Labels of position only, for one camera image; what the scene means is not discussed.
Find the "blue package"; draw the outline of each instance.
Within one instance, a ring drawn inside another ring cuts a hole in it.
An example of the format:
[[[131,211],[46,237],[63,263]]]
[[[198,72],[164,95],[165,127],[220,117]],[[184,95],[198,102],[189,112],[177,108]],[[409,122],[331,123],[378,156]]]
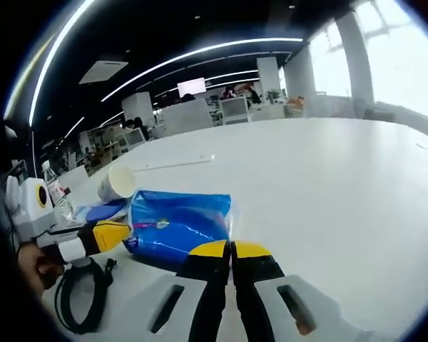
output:
[[[228,239],[230,207],[230,195],[137,191],[128,209],[133,236],[124,244],[152,264],[180,265],[195,247]]]

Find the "white desk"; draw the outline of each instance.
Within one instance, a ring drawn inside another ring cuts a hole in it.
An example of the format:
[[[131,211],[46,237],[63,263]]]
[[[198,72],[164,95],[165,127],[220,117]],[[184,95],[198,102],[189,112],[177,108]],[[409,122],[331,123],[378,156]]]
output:
[[[266,246],[286,274],[299,274],[337,299],[344,317],[365,330],[398,336],[423,312],[427,136],[376,121],[270,120],[155,140],[113,163],[136,167],[134,160],[206,154],[214,161],[136,173],[138,186],[231,194],[240,210],[233,237]],[[73,199],[96,200],[105,172],[73,189]],[[103,329],[165,273],[130,260],[122,246],[108,254],[97,259],[113,256],[118,268]],[[46,294],[50,305],[53,292]]]

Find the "plastic water bottle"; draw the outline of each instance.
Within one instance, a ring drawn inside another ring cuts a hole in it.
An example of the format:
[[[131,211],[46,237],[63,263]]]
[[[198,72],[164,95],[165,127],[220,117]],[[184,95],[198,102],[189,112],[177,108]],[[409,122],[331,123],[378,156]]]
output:
[[[73,218],[73,207],[67,197],[69,189],[62,188],[57,174],[51,168],[49,160],[45,161],[42,167],[44,182],[48,187],[49,196],[51,196],[57,218],[63,217],[64,219],[71,220]]]

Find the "black cable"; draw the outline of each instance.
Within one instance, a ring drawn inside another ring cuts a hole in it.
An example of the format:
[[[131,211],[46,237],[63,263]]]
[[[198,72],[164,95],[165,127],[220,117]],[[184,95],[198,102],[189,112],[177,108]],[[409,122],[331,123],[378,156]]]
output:
[[[115,260],[108,259],[105,271],[103,272],[101,267],[92,258],[89,259],[91,260],[89,265],[83,267],[72,265],[70,269],[65,271],[57,286],[56,294],[54,296],[54,307],[56,308],[56,314],[59,321],[67,330],[77,334],[89,333],[98,329],[105,309],[108,287],[113,283],[111,271],[116,265]],[[89,309],[86,318],[83,322],[78,323],[71,313],[70,296],[76,283],[87,274],[93,275],[95,290],[93,292],[92,306]]]

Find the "air vent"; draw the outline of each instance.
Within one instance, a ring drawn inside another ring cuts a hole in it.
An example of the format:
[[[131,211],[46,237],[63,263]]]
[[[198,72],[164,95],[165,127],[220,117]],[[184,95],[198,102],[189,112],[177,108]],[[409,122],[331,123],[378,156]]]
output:
[[[96,61],[79,84],[107,81],[127,64],[127,62],[118,61]]]

